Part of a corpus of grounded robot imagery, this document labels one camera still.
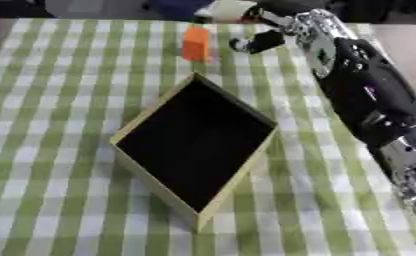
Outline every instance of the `tabletop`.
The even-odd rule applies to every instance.
[[[321,96],[293,39],[249,56],[205,25],[18,20],[0,49],[0,255],[416,255],[416,222]],[[369,25],[351,26],[381,47]],[[198,71],[276,120],[266,154],[202,233],[114,161],[109,137]]]

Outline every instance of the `black box lining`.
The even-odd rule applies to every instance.
[[[273,128],[196,77],[118,146],[200,212]]]

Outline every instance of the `box wall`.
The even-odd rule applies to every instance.
[[[247,159],[242,167],[236,172],[236,174],[228,181],[227,184],[221,189],[221,191],[214,197],[213,200],[203,209],[199,214],[197,223],[197,232],[200,232],[206,223],[214,216],[216,211],[222,206],[222,203],[233,194],[234,189],[239,185],[241,180],[247,175],[256,160],[262,156],[265,150],[269,147],[273,137],[277,132],[277,128],[274,128],[272,132],[267,136],[264,142],[253,152],[253,154]]]
[[[150,175],[143,167],[136,161],[132,160],[121,149],[115,146],[117,160],[130,172],[143,182],[143,184],[163,202],[165,202],[171,209],[176,211],[187,224],[192,228],[197,227],[198,213],[196,213],[190,206],[177,197],[172,191],[164,186],[160,181]]]

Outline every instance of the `cardboard box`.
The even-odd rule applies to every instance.
[[[270,144],[276,126],[194,74],[111,144],[125,168],[200,231]]]

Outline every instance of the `table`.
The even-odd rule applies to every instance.
[[[320,96],[293,39],[248,56],[224,46],[265,26],[206,25],[213,60],[195,64],[178,56],[188,26],[15,23],[0,51],[0,254],[416,255],[415,219]],[[369,25],[352,27],[379,45]],[[280,129],[197,235],[114,163],[108,143],[193,70]]]

